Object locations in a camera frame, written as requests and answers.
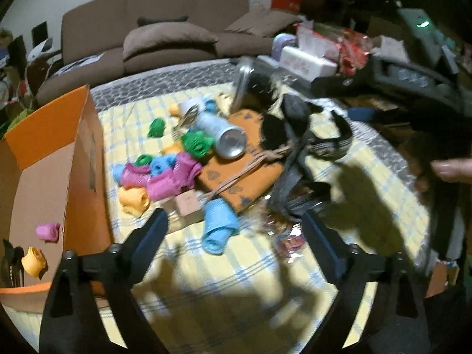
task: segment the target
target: table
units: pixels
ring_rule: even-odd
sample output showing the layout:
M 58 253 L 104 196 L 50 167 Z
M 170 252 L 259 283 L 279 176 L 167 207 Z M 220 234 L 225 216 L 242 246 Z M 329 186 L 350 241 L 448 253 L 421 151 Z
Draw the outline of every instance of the table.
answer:
M 104 129 L 105 180 L 117 242 L 142 226 L 157 204 L 141 219 L 123 214 L 113 164 L 134 161 L 143 153 L 158 154 L 171 142 L 175 123 L 166 107 L 194 96 L 230 92 L 233 71 L 224 60 L 199 63 L 143 73 L 93 90 Z M 320 137 L 333 136 L 336 128 L 329 110 L 345 110 L 329 99 L 317 103 L 325 111 L 312 116 L 312 128 Z M 156 117 L 168 123 L 164 137 L 147 139 Z M 352 126 L 355 140 L 338 163 L 307 159 L 315 178 L 333 185 L 334 203 L 324 219 L 348 243 L 383 254 L 405 250 L 419 263 L 428 215 L 410 190 L 412 177 L 405 161 L 369 126 Z M 133 288 L 171 353 L 299 353 L 329 309 L 336 289 L 326 283 L 308 248 L 302 258 L 287 264 L 273 253 L 269 238 L 245 226 L 230 238 L 222 256 L 202 250 L 202 222 L 167 235 L 145 280 Z M 362 333 L 375 288 L 374 283 L 366 287 L 347 344 Z M 37 348 L 41 316 L 10 309 L 7 313 Z M 112 341 L 123 344 L 111 311 L 105 308 L 100 314 Z

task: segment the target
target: yellow plaid tablecloth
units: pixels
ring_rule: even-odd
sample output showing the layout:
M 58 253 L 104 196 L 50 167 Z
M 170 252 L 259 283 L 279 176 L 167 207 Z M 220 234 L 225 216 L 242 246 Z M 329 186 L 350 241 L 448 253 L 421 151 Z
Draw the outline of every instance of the yellow plaid tablecloth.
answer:
M 230 85 L 196 88 L 116 106 L 100 114 L 105 140 L 105 177 L 115 240 L 122 242 L 141 227 L 158 204 L 141 219 L 121 212 L 112 166 L 134 161 L 140 154 L 159 154 L 172 142 L 167 106 L 194 96 L 216 97 Z M 161 139 L 146 138 L 156 117 L 166 120 Z M 329 114 L 314 114 L 312 127 L 332 137 L 336 127 Z M 334 203 L 326 210 L 327 225 L 348 243 L 368 252 L 392 254 L 406 250 L 413 258 L 428 224 L 416 197 L 364 143 L 354 140 L 346 157 L 330 163 L 308 157 L 315 178 L 330 182 Z M 171 353 L 298 353 L 317 329 L 336 295 L 326 283 L 313 254 L 292 264 L 279 260 L 272 241 L 262 235 L 231 237 L 222 256 L 201 246 L 204 223 L 166 236 L 142 283 L 133 288 L 143 312 Z M 376 285 L 370 283 L 347 344 L 359 339 Z M 37 347 L 41 316 L 8 314 Z M 101 310 L 112 341 L 122 344 L 112 313 Z

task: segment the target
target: magenta rolled object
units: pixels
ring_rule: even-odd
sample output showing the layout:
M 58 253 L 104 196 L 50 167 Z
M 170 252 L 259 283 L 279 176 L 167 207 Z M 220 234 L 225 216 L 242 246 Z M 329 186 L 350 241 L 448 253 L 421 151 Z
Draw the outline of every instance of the magenta rolled object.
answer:
M 60 223 L 48 222 L 40 224 L 36 228 L 36 236 L 38 239 L 46 242 L 57 242 L 59 240 Z
M 125 189 L 144 188 L 150 180 L 149 165 L 136 166 L 131 162 L 126 163 L 121 175 L 121 186 Z
M 181 152 L 177 154 L 174 176 L 180 188 L 186 186 L 189 189 L 193 189 L 195 187 L 195 177 L 200 174 L 201 168 L 201 164 L 189 153 Z
M 151 177 L 146 190 L 152 202 L 180 194 L 180 185 L 176 182 L 172 169 L 166 169 L 158 176 Z

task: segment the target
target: pillow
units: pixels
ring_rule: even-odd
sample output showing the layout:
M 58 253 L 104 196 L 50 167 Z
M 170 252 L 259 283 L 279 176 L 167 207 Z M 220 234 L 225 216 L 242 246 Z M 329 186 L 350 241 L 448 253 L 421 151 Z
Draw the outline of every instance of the pillow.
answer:
M 123 44 L 123 58 L 164 45 L 214 44 L 213 33 L 189 22 L 161 22 L 136 28 L 128 33 Z
M 136 21 L 136 24 L 139 27 L 151 25 L 151 24 L 159 24 L 160 22 L 185 22 L 188 20 L 188 16 L 180 16 L 174 19 L 148 19 L 145 17 L 140 17 Z
M 267 16 L 271 11 L 265 9 L 261 5 L 256 5 L 243 17 L 237 19 L 223 32 L 229 33 L 247 33 L 254 25 L 256 25 L 263 17 Z
M 302 19 L 294 14 L 283 11 L 270 11 L 270 13 L 262 17 L 256 25 L 253 25 L 247 33 L 254 36 L 274 37 L 281 30 Z

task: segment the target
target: human thumb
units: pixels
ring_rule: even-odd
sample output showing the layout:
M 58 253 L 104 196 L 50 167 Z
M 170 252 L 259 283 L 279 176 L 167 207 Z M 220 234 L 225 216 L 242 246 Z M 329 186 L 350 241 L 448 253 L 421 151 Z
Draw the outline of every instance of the human thumb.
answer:
M 445 182 L 472 183 L 472 158 L 433 161 L 431 167 L 436 176 Z

